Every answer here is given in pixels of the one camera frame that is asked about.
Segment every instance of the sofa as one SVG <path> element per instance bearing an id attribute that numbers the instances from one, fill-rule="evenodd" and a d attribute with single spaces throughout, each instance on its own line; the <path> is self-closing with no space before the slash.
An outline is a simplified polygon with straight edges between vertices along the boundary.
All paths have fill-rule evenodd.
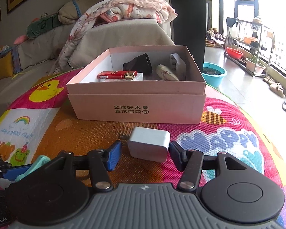
<path id="1" fill-rule="evenodd" d="M 23 71 L 0 80 L 0 117 L 10 104 L 40 78 L 51 75 L 56 59 L 53 51 L 63 47 L 74 24 L 61 25 L 18 47 Z M 88 65 L 108 48 L 132 45 L 174 45 L 154 19 L 124 20 L 99 25 L 87 31 L 70 58 L 77 68 Z"/>

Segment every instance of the storage rack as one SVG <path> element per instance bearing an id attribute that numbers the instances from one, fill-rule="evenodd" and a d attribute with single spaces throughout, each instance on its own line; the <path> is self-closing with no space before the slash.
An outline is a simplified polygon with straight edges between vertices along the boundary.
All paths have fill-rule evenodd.
<path id="1" fill-rule="evenodd" d="M 272 59 L 272 54 L 273 54 L 273 46 L 271 46 L 271 51 L 270 51 L 270 57 L 269 57 L 269 63 L 266 67 L 266 74 L 258 74 L 256 73 L 256 68 L 257 68 L 257 64 L 259 62 L 259 57 L 260 57 L 260 54 L 261 52 L 264 52 L 263 50 L 261 50 L 261 47 L 262 47 L 262 36 L 263 36 L 263 33 L 264 33 L 264 29 L 267 28 L 269 29 L 268 27 L 266 27 L 265 25 L 263 24 L 260 24 L 260 23 L 254 23 L 254 22 L 249 22 L 249 21 L 244 21 L 244 20 L 238 20 L 238 19 L 235 19 L 236 22 L 239 23 L 238 27 L 237 27 L 237 38 L 235 37 L 232 37 L 231 35 L 229 35 L 229 28 L 227 29 L 227 38 L 226 38 L 226 42 L 225 42 L 225 50 L 224 50 L 224 55 L 229 58 L 230 60 L 232 60 L 234 63 L 236 63 L 238 66 L 240 66 L 242 69 L 244 69 L 246 72 L 248 72 L 252 77 L 265 77 L 266 75 L 268 75 L 268 72 L 269 72 L 269 68 L 270 68 L 270 65 L 271 65 L 271 59 Z M 259 30 L 259 39 L 258 39 L 258 42 L 259 42 L 259 45 L 258 45 L 258 48 L 255 48 L 253 46 L 251 46 L 250 44 L 247 44 L 245 43 L 244 41 L 240 40 L 240 37 L 239 37 L 239 34 L 240 34 L 240 27 L 243 23 L 248 23 L 248 24 L 251 24 L 251 25 L 256 25 L 256 26 L 259 26 L 260 27 L 260 30 Z M 255 51 L 257 51 L 257 58 L 256 58 L 256 62 L 255 62 L 255 67 L 254 67 L 254 71 L 250 71 L 249 69 L 247 69 L 244 65 L 242 65 L 237 59 L 234 59 L 234 58 L 231 58 L 228 54 L 227 54 L 227 47 L 228 47 L 228 39 L 233 39 L 237 42 L 237 50 L 239 50 L 239 46 L 240 44 L 242 45 L 246 45 L 246 46 L 249 46 L 250 48 L 254 49 Z"/>

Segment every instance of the bee print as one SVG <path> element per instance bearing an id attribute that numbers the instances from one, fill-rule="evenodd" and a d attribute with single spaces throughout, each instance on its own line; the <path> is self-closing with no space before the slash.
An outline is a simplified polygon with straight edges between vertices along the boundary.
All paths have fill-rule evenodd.
<path id="1" fill-rule="evenodd" d="M 212 125 L 222 125 L 227 122 L 220 114 L 222 111 L 217 108 L 214 109 L 211 106 L 207 106 L 206 108 L 208 111 L 204 111 L 202 113 L 201 121 L 212 124 Z"/>

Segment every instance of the teal handle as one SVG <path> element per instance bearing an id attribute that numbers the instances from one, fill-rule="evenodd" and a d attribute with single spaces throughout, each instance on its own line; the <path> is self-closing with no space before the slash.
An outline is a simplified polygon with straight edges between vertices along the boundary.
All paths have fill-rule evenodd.
<path id="1" fill-rule="evenodd" d="M 20 181 L 21 179 L 25 178 L 28 174 L 32 173 L 33 171 L 37 170 L 44 164 L 48 163 L 51 159 L 45 155 L 40 155 L 36 161 L 32 164 L 32 166 L 24 173 L 16 177 L 15 182 Z"/>

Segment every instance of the turquoise plastic tub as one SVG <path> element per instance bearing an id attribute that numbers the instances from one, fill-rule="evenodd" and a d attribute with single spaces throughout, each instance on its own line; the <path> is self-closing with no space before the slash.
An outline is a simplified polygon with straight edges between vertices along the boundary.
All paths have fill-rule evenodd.
<path id="1" fill-rule="evenodd" d="M 209 68 L 218 70 L 219 72 L 222 73 L 217 76 L 202 73 L 203 78 L 206 81 L 206 83 L 213 86 L 214 88 L 217 88 L 221 84 L 222 79 L 227 75 L 227 71 L 225 70 L 225 68 L 220 67 L 217 64 L 204 62 L 203 67 L 209 67 Z"/>

